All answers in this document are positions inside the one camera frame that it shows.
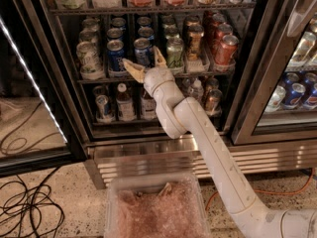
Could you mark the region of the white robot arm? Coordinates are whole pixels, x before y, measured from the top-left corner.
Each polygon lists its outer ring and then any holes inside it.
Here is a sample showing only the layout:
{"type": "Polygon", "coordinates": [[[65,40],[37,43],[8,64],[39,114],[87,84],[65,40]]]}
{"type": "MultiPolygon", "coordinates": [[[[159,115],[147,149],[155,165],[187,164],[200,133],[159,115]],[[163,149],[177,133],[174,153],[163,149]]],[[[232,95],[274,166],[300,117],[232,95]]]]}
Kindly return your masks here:
{"type": "Polygon", "coordinates": [[[166,134],[172,139],[193,135],[227,211],[246,238],[317,238],[316,209],[274,210],[259,199],[199,102],[183,95],[164,58],[149,69],[128,59],[123,65],[155,100],[166,134]]]}

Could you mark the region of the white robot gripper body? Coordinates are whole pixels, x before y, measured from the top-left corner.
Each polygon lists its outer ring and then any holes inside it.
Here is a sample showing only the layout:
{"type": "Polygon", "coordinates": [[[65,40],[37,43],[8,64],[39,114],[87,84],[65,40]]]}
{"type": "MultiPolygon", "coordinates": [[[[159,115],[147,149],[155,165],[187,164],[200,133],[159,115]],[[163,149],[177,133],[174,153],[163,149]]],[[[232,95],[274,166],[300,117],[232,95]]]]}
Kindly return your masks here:
{"type": "Polygon", "coordinates": [[[154,67],[145,74],[144,89],[150,96],[154,96],[155,90],[168,81],[174,81],[172,72],[166,67],[154,67]]]}

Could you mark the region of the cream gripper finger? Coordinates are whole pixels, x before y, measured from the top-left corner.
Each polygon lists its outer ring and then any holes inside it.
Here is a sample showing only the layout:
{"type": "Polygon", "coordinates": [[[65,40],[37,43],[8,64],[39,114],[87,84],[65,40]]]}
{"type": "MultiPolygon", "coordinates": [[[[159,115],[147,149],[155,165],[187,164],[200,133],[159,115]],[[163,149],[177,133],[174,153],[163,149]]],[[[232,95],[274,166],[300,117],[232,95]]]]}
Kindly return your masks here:
{"type": "Polygon", "coordinates": [[[145,67],[140,64],[133,63],[129,59],[123,59],[123,64],[126,71],[138,83],[143,83],[145,79],[145,67]]]}
{"type": "Polygon", "coordinates": [[[157,46],[153,46],[154,56],[155,56],[155,66],[157,67],[166,67],[166,60],[161,54],[157,46]]]}

